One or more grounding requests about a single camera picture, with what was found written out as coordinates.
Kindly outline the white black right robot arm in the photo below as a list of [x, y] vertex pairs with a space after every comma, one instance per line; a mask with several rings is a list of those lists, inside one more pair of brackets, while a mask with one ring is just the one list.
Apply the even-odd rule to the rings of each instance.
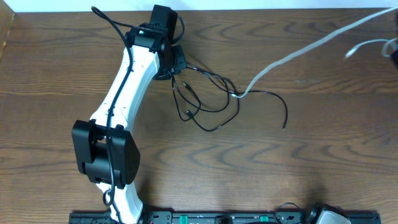
[[318, 202], [305, 215], [304, 224], [351, 224], [349, 218], [338, 208]]

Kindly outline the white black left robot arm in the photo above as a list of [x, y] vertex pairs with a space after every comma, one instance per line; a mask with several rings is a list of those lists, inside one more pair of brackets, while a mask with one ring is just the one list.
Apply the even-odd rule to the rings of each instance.
[[187, 67], [180, 37], [174, 36], [181, 20], [170, 7], [155, 5], [148, 23], [119, 31], [125, 48], [113, 84], [89, 121], [78, 120], [72, 128], [78, 170], [102, 191], [112, 222], [144, 220], [134, 185], [141, 155], [132, 132], [150, 82], [170, 80]]

